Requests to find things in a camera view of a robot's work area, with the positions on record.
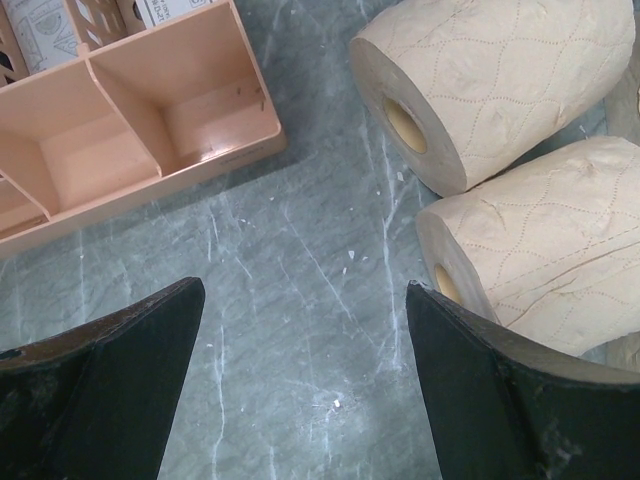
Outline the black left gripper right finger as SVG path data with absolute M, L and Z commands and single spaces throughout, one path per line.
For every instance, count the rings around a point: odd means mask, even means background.
M 406 313 L 445 479 L 635 479 L 639 376 L 529 340 L 412 281 Z

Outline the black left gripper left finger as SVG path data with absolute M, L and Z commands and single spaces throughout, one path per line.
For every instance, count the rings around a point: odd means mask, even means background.
M 204 303 L 186 277 L 2 352 L 2 478 L 157 478 Z

